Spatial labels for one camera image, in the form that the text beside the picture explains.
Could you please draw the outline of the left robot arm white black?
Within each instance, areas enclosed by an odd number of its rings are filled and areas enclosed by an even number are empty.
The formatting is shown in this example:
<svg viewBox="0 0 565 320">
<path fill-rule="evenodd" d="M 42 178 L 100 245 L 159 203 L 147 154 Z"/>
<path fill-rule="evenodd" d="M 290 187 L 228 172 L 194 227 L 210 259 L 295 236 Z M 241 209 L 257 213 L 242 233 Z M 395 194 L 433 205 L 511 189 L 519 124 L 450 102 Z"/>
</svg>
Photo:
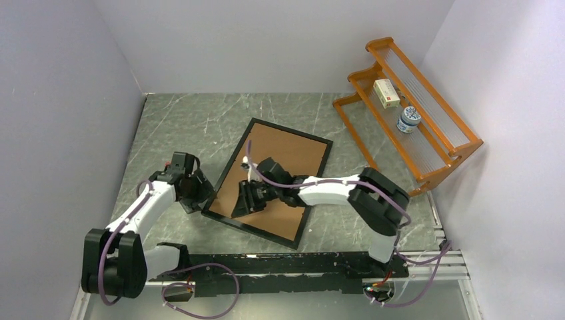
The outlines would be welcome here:
<svg viewBox="0 0 565 320">
<path fill-rule="evenodd" d="M 106 305 L 136 298 L 148 280 L 168 275 L 189 278 L 189 250 L 180 243 L 161 242 L 147 249 L 143 243 L 158 218 L 173 204 L 188 213 L 201 211 L 215 192 L 201 170 L 198 157 L 174 152 L 161 171 L 136 186 L 136 199 L 128 209 L 102 229 L 85 236 L 81 288 L 97 293 Z"/>
</svg>

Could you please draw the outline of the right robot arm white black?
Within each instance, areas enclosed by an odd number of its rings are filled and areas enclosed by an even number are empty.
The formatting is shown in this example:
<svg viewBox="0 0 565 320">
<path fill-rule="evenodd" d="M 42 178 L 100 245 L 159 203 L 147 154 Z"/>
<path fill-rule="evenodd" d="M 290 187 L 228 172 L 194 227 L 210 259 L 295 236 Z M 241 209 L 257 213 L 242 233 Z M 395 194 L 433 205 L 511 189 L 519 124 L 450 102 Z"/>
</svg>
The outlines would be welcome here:
<svg viewBox="0 0 565 320">
<path fill-rule="evenodd" d="M 391 269 L 398 232 L 410 221 L 406 212 L 410 196 L 381 172 L 365 167 L 348 177 L 292 175 L 270 157 L 258 164 L 244 157 L 241 167 L 247 178 L 239 182 L 231 218 L 262 211 L 275 199 L 289 207 L 351 207 L 372 231 L 368 272 L 381 277 Z"/>
</svg>

